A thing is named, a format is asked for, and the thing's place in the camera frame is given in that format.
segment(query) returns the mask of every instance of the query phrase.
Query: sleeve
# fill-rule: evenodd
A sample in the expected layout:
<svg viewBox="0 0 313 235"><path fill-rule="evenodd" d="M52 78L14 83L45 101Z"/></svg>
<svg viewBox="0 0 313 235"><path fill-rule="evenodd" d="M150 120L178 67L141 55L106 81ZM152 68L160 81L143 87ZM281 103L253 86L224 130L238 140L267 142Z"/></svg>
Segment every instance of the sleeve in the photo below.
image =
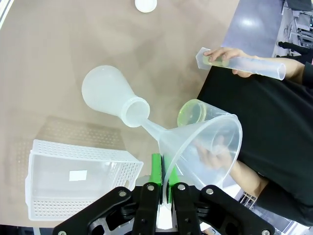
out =
<svg viewBox="0 0 313 235"><path fill-rule="evenodd" d="M256 205L305 226L313 226L313 207L297 202L274 182L269 182L263 189Z"/></svg>
<svg viewBox="0 0 313 235"><path fill-rule="evenodd" d="M302 85L313 89L313 65L308 62L304 66Z"/></svg>

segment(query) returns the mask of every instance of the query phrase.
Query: white plastic basket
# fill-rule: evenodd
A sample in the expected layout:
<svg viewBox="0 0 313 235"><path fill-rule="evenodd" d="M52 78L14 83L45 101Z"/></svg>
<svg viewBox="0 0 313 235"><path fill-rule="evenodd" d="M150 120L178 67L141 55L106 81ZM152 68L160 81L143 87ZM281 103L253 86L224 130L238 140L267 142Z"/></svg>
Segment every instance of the white plastic basket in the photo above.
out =
<svg viewBox="0 0 313 235"><path fill-rule="evenodd" d="M28 217L66 220L115 187L133 190L142 166L127 151L34 140L25 180Z"/></svg>

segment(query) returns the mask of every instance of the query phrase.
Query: funnel spout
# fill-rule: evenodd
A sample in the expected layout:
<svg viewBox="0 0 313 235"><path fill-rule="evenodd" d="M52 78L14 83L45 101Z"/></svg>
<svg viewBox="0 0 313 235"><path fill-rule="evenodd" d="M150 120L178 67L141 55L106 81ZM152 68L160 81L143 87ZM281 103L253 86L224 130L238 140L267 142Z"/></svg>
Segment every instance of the funnel spout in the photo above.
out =
<svg viewBox="0 0 313 235"><path fill-rule="evenodd" d="M146 119L141 125L157 142L159 142L161 135L166 131L165 128Z"/></svg>

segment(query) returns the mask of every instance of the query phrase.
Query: funnel rim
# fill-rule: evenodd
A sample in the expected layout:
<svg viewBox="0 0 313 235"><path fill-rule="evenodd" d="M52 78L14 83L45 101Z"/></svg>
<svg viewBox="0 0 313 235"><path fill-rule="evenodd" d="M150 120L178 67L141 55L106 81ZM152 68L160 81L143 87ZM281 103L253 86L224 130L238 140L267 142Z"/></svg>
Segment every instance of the funnel rim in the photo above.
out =
<svg viewBox="0 0 313 235"><path fill-rule="evenodd" d="M242 144L242 135L243 135L242 126L241 126L241 123L239 122L237 116L231 116L231 115L222 115L222 116L218 116L218 117L215 117L213 119L210 119L208 121L205 121L206 124L200 126L192 135L190 135L186 139L186 141L181 145L181 147L176 152L175 156L173 157L173 159L172 159L172 161L171 161L171 163L170 163L170 165L169 165L169 167L168 167L168 169L167 169L167 171L165 173L164 184L168 183L169 175L172 173L172 171L174 169L174 166L176 165L176 163L178 161L178 156L180 156L182 154L182 152L186 149L186 147L190 144L190 142L195 138L195 136L198 135L202 130L204 130L210 124L212 124L212 123L214 123L216 121L222 120L222 119L228 119L228 120L232 120L233 122L235 122L237 124L237 126L238 126L239 135L240 135L240 138L239 138L240 141L238 143L238 147L237 147L237 151L236 151L236 155L234 157L234 160L233 160L230 168L228 169L227 173L225 174L225 176L220 180L221 182L224 181L225 177L230 173L230 170L232 169L234 163L236 162L236 160L238 158L239 150L240 150L241 144ZM166 187L163 187L162 196L163 196L163 201L164 201L165 206L167 208L170 208L169 204L167 203L167 200L166 200Z"/></svg>

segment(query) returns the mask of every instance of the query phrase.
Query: perforated basket wall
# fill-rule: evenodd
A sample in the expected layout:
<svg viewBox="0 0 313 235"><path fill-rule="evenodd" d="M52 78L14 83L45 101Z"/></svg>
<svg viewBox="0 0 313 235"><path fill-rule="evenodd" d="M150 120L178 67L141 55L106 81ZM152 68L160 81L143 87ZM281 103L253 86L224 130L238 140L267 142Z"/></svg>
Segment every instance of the perforated basket wall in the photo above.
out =
<svg viewBox="0 0 313 235"><path fill-rule="evenodd" d="M25 180L25 197L30 220L63 221L97 200L97 198L47 198L33 196L33 161L34 155L63 159L81 159L116 163L108 173L106 181L109 190L117 186L125 186L132 190L142 169L143 162L138 161L127 151L84 147L49 141L34 140L33 149L29 156L28 176Z"/></svg>

